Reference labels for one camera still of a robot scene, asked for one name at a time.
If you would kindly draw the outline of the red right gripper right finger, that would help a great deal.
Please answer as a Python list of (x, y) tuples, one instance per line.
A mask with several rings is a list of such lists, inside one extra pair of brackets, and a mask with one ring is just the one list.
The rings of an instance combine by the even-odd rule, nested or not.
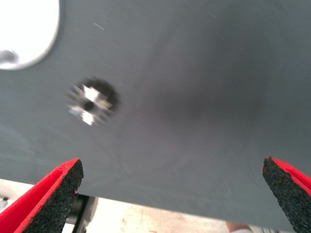
[(311, 178), (294, 166), (266, 157), (262, 175), (296, 233), (311, 231)]

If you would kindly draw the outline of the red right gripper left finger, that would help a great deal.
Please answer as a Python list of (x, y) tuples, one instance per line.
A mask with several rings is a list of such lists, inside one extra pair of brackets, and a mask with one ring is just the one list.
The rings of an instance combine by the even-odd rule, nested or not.
[(62, 232), (83, 176), (79, 158), (57, 166), (0, 214), (0, 231)]

